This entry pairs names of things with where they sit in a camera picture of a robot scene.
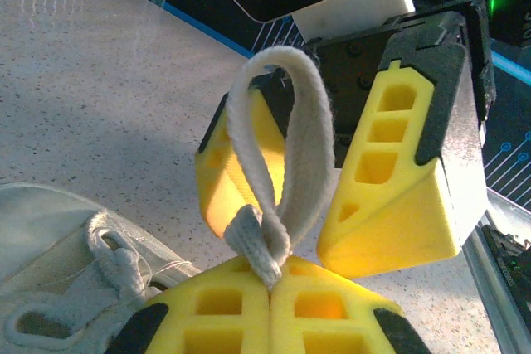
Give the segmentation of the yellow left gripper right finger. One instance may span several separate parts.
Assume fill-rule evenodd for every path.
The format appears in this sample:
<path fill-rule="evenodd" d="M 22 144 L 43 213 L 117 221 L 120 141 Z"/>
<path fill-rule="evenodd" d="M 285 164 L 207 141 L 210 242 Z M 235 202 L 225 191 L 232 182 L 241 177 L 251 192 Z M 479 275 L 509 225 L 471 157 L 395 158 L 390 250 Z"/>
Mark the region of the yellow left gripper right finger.
<path fill-rule="evenodd" d="M 270 299 L 270 354 L 431 354 L 401 307 L 297 256 Z"/>

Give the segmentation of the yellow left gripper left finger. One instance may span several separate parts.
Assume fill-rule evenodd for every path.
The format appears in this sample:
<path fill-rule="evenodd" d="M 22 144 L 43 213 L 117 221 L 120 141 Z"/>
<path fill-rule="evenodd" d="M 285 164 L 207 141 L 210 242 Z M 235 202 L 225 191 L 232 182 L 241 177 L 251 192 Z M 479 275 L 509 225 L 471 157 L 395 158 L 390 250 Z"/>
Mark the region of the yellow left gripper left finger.
<path fill-rule="evenodd" d="M 270 296 L 241 256 L 155 295 L 108 354 L 269 354 Z"/>

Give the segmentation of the white shoelace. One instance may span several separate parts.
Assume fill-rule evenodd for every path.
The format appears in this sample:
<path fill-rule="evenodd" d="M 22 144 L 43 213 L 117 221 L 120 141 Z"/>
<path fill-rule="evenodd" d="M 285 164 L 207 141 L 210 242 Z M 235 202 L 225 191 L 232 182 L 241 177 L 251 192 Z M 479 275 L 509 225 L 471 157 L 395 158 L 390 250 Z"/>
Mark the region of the white shoelace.
<path fill-rule="evenodd" d="M 251 122 L 251 82 L 268 65 L 277 65 L 288 73 L 295 95 L 285 138 L 279 201 L 275 200 L 271 176 Z M 274 46 L 245 63 L 227 94 L 225 110 L 232 148 L 259 206 L 241 207 L 222 238 L 272 290 L 282 278 L 282 266 L 318 220 L 326 201 L 334 169 L 328 96 L 309 56 L 294 47 Z"/>

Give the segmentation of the white canvas shoe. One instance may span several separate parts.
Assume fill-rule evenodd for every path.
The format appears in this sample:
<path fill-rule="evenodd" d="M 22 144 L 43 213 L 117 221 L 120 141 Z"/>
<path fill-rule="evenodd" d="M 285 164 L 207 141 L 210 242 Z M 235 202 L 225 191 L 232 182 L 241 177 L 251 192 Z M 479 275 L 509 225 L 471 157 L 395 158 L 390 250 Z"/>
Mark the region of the white canvas shoe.
<path fill-rule="evenodd" d="M 93 201 L 0 184 L 0 354 L 105 354 L 149 298 L 196 274 Z"/>

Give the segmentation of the right controller board with LED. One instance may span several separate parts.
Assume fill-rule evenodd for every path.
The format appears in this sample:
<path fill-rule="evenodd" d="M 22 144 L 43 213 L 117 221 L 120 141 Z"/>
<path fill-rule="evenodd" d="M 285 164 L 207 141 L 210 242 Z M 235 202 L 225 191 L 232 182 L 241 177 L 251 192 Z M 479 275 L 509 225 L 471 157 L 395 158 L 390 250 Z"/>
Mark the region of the right controller board with LED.
<path fill-rule="evenodd" d="M 531 247 L 504 235 L 490 225 L 481 228 L 490 253 L 531 334 Z"/>

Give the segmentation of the aluminium front rail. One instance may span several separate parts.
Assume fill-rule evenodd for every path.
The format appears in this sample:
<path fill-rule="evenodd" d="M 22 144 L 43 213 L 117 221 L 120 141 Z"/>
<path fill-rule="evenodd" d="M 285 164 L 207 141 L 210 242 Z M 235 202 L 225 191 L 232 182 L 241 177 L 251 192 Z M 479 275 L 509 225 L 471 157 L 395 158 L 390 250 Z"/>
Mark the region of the aluminium front rail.
<path fill-rule="evenodd" d="M 531 211 L 487 190 L 488 207 L 463 246 L 501 354 L 531 354 L 531 334 L 494 261 L 481 228 L 490 225 L 525 249 L 531 247 Z"/>

